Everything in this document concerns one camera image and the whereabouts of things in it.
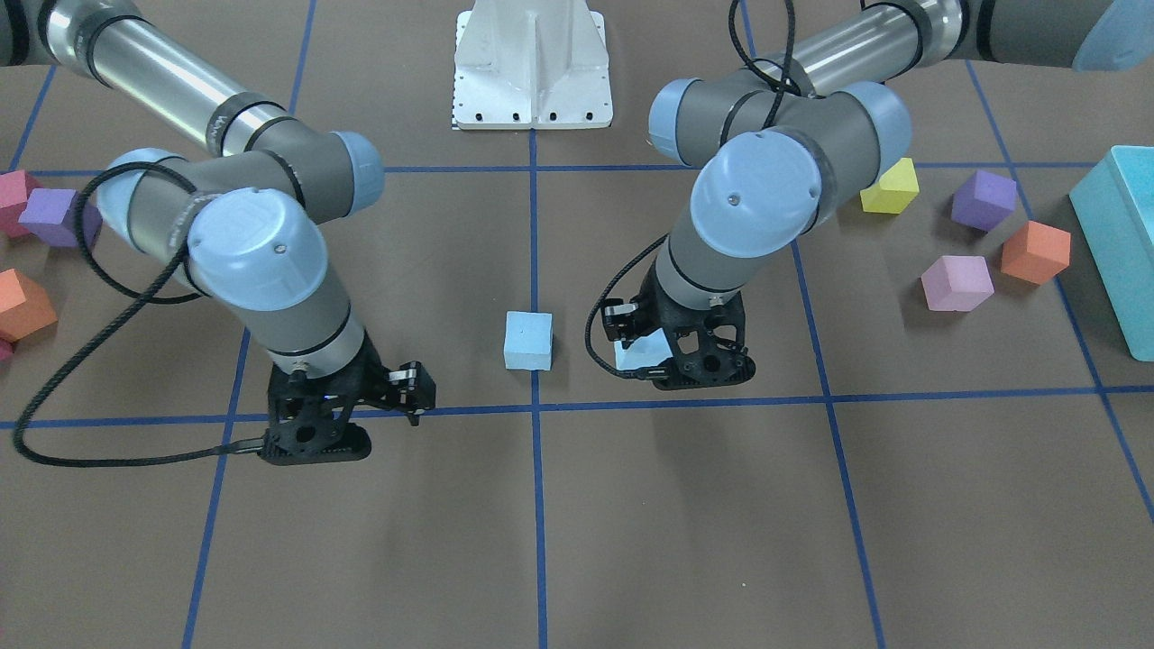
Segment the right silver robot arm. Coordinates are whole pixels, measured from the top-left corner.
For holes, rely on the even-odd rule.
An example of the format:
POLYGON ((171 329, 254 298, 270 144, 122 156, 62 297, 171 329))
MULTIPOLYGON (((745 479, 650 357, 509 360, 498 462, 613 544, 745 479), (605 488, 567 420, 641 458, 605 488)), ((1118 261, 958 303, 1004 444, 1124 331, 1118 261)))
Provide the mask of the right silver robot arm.
POLYGON ((288 467, 370 455, 358 406, 417 425, 436 385, 420 361, 380 361, 334 270, 320 225, 379 202, 379 151, 352 132, 314 130, 172 40, 132 1, 5 1, 3 66, 54 65, 121 91, 198 142, 207 161, 123 152, 66 216, 91 270, 132 304, 50 376, 18 415, 16 452, 47 467, 153 467, 255 453, 288 467), (25 433, 81 361, 168 282, 211 298, 272 360, 263 435, 150 458, 62 458, 25 433))

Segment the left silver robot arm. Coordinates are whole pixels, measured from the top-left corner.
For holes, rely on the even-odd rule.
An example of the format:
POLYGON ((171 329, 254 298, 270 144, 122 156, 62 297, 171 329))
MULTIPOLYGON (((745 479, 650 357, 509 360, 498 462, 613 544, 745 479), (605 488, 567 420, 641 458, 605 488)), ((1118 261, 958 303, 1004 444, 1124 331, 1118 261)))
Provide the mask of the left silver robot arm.
POLYGON ((676 79, 653 100, 655 150, 700 169, 634 298, 602 292, 590 312, 629 349, 659 334, 668 351, 606 373, 662 390, 745 382, 742 288, 777 251, 876 184, 911 148, 911 112, 890 79, 944 60, 1127 70, 1151 57, 1149 1, 870 1, 853 18, 765 58, 739 50, 729 77, 676 79))

